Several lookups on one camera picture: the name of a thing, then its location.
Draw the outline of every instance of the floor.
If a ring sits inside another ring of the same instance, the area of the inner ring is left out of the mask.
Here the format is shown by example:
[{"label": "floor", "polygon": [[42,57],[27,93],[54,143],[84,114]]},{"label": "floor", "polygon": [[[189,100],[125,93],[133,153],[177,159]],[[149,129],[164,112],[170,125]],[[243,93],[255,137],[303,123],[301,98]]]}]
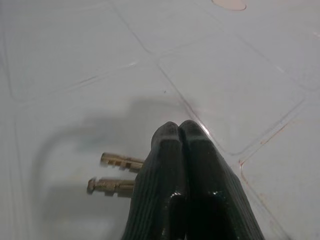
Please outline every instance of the floor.
[{"label": "floor", "polygon": [[0,0],[0,239],[120,240],[166,121],[201,123],[267,240],[320,239],[320,1]]}]

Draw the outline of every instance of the metal pin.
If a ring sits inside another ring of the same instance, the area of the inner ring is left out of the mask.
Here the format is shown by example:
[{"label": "metal pin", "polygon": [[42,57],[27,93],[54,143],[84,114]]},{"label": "metal pin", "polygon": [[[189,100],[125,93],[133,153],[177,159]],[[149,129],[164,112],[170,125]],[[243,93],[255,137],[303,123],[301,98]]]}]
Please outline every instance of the metal pin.
[{"label": "metal pin", "polygon": [[120,156],[108,152],[104,152],[102,154],[100,163],[112,166],[120,166],[121,168],[130,170],[140,170],[144,164],[141,159],[128,156]]},{"label": "metal pin", "polygon": [[131,194],[134,189],[134,180],[116,180],[101,178],[97,180],[95,177],[90,179],[87,186],[87,193],[92,194],[94,191],[104,192],[108,194],[128,193]]}]

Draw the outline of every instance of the brass prong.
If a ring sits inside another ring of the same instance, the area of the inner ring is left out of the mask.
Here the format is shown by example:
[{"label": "brass prong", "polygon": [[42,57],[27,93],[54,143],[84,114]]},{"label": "brass prong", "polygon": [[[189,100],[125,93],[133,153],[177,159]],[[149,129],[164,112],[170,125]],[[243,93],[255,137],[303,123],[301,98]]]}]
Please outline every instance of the brass prong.
[{"label": "brass prong", "polygon": [[121,168],[140,170],[144,162],[141,159],[121,156],[113,153],[104,152],[100,160],[101,164],[107,164],[112,166],[120,166]]},{"label": "brass prong", "polygon": [[134,189],[134,180],[120,180],[101,178],[97,180],[95,177],[90,179],[87,186],[87,193],[92,194],[94,191],[104,192],[108,194],[114,193],[132,193]]}]

